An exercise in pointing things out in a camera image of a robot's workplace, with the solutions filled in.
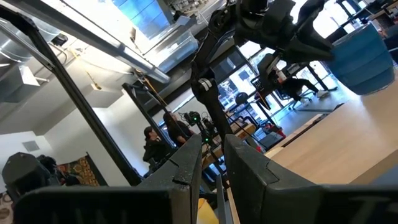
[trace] patterned rug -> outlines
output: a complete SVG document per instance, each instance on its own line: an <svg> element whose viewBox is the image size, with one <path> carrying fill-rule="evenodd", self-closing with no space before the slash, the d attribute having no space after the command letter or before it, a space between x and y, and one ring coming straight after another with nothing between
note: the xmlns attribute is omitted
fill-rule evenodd
<svg viewBox="0 0 398 224"><path fill-rule="evenodd" d="M7 192L0 193L0 224L13 222L12 200Z"/></svg>
<svg viewBox="0 0 398 224"><path fill-rule="evenodd" d="M107 186L103 176L89 155L67 164L58 165L62 172L77 176L80 183L91 186Z"/></svg>

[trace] desk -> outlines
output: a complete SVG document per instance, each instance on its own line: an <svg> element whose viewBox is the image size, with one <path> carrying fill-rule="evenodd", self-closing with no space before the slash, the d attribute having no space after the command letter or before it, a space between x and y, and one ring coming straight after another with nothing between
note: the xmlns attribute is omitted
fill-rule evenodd
<svg viewBox="0 0 398 224"><path fill-rule="evenodd" d="M308 129L311 125L314 124L314 122L321 118L322 114L317 114L313 118L311 118L309 121L307 121L304 125L299 127L297 130L295 130L292 134L288 135L285 139L281 140L280 143L276 144L274 147L270 148L266 153L264 153L265 156L268 158L272 158L272 156L277 154L277 151L282 150L285 145L290 143L296 136L303 134L306 129Z"/></svg>
<svg viewBox="0 0 398 224"><path fill-rule="evenodd" d="M247 131L249 134L254 134L256 132L256 127L253 124L248 124L246 127L243 128L245 131ZM240 130L238 133L235 134L237 137L241 138L242 140L246 139L248 134L244 132L243 130ZM207 146L202 147L202 152L205 152L207 150ZM214 154L216 155L217 158L220 158L223 156L223 151L221 150L221 146L218 146L213 150ZM207 168L210 164L214 163L214 158L208 153L206 156L203 157L202 161L202 170Z"/></svg>
<svg viewBox="0 0 398 224"><path fill-rule="evenodd" d="M345 103L272 160L317 184L372 182L398 164L396 96L398 82Z"/></svg>
<svg viewBox="0 0 398 224"><path fill-rule="evenodd" d="M391 10L391 9L393 9L393 8L395 8L395 7L398 7L398 1L396 1L396 2L394 2L394 3L392 3L392 4L390 4L390 5L387 6L385 9L381 9L381 10L378 11L377 13L375 13L375 14L369 16L369 20L374 20L374 19L376 19L377 17L379 17L379 16L385 14L385 13L386 13L386 10Z"/></svg>

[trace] black jacket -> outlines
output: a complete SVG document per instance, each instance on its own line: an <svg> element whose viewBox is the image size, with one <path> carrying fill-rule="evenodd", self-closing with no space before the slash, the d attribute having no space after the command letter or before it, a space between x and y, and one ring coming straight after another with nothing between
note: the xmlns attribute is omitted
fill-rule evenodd
<svg viewBox="0 0 398 224"><path fill-rule="evenodd" d="M179 136L185 138L186 141L193 135L191 131L189 130L188 126L184 124L182 121L177 121L178 127L171 127L171 129L168 129L167 132L170 136L170 139L177 145L177 147L181 147L184 145L184 143L180 143L177 138Z"/></svg>
<svg viewBox="0 0 398 224"><path fill-rule="evenodd" d="M154 159L155 162L161 161L169 152L168 147L160 140L150 140L146 141L144 146L145 154L142 160L148 162L150 159Z"/></svg>

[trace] blue bin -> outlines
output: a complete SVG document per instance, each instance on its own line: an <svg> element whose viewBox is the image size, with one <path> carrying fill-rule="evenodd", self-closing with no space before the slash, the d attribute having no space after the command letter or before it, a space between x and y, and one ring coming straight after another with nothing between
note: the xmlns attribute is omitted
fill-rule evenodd
<svg viewBox="0 0 398 224"><path fill-rule="evenodd" d="M366 95L394 81L391 55L370 24L333 43L334 61L326 62L339 81L358 95Z"/></svg>

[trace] wall vent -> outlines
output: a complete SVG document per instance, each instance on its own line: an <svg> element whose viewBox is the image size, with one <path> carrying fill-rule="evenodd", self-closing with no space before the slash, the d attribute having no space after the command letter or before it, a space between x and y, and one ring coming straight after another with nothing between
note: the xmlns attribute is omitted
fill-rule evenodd
<svg viewBox="0 0 398 224"><path fill-rule="evenodd" d="M34 152L40 149L35 141L23 142L22 144L28 152Z"/></svg>

